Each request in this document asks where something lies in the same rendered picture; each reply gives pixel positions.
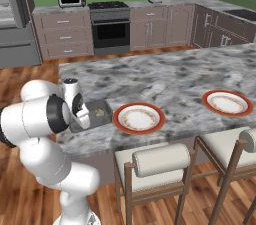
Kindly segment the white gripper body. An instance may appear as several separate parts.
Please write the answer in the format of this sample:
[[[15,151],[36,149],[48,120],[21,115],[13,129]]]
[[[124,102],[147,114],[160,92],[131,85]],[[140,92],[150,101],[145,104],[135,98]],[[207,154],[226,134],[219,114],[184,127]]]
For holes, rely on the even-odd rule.
[[[77,103],[75,105],[75,119],[83,129],[90,127],[89,110],[84,103]]]

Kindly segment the grey tupperware container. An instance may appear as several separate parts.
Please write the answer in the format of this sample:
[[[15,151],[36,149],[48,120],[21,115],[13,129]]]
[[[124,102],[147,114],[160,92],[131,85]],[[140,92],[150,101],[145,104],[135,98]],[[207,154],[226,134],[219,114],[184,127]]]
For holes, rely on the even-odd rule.
[[[89,110],[89,117],[90,117],[90,127],[88,129],[83,129],[78,122],[75,119],[75,115],[71,118],[71,122],[69,125],[69,129],[73,133],[81,132],[84,130],[89,130],[95,127],[103,126],[105,124],[111,123],[112,122],[112,114],[113,111],[111,107],[109,106],[108,102],[104,99],[98,99],[98,100],[93,100],[90,102],[84,103]],[[103,109],[104,110],[104,115],[102,117],[97,117],[95,115],[95,111],[97,109]]]

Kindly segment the grey fridge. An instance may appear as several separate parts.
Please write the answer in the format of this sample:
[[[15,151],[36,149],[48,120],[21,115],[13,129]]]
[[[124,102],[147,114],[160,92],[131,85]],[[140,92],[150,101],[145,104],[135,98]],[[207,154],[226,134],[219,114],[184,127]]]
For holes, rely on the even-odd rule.
[[[0,69],[42,64],[33,9],[33,0],[0,0]]]

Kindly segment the red rimmed white plate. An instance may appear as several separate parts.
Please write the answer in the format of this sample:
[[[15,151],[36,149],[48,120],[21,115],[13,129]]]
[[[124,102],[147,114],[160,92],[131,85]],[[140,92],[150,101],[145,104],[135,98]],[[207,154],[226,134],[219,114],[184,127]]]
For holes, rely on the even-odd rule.
[[[223,89],[204,93],[202,103],[210,111],[226,117],[246,117],[254,111],[254,105],[247,97]]]
[[[161,109],[149,103],[128,103],[113,113],[112,122],[126,134],[148,135],[164,126],[165,115]]]

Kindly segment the brown drawer cabinet run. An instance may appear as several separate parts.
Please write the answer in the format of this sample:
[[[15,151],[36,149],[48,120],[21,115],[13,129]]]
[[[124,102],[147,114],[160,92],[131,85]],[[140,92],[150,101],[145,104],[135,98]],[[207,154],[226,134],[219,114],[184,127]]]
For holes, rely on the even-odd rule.
[[[38,7],[32,16],[45,60],[94,54],[88,7]]]

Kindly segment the wooden stool with white cushion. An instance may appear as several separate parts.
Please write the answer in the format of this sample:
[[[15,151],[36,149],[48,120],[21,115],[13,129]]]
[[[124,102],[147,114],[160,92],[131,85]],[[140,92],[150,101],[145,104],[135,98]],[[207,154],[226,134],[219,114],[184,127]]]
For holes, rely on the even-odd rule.
[[[241,127],[197,136],[193,149],[209,158],[220,187],[208,225],[215,225],[230,183],[256,175],[256,128]]]
[[[192,179],[195,151],[184,144],[161,143],[113,154],[117,211],[125,200],[126,225],[132,225],[132,207],[178,195],[174,225],[180,225]]]

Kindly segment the black stove with oven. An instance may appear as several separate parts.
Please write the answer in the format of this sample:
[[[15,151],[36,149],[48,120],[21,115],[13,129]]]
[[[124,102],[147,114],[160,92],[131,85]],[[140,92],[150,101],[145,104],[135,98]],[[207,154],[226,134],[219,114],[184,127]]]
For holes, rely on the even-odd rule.
[[[94,55],[130,52],[130,7],[121,1],[94,2],[88,5]]]

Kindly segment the brown door cabinet run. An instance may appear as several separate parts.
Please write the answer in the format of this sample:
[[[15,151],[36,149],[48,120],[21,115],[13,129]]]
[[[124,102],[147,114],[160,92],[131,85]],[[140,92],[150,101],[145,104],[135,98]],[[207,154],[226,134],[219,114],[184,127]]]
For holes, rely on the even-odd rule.
[[[132,8],[130,49],[188,45],[193,12],[193,4]]]

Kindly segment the brown corner cabinet run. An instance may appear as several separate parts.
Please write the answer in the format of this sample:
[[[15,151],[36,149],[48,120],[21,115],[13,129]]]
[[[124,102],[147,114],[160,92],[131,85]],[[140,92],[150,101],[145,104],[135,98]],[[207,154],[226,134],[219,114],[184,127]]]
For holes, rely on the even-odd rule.
[[[195,5],[191,45],[223,47],[256,42],[256,24]]]

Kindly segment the dark sink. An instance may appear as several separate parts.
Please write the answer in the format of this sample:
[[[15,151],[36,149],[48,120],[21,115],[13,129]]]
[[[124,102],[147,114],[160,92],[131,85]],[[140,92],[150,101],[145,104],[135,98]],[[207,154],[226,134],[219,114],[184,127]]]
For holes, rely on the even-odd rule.
[[[225,13],[228,13],[252,22],[256,22],[256,12],[253,12],[250,10],[246,10],[246,9],[225,10]]]

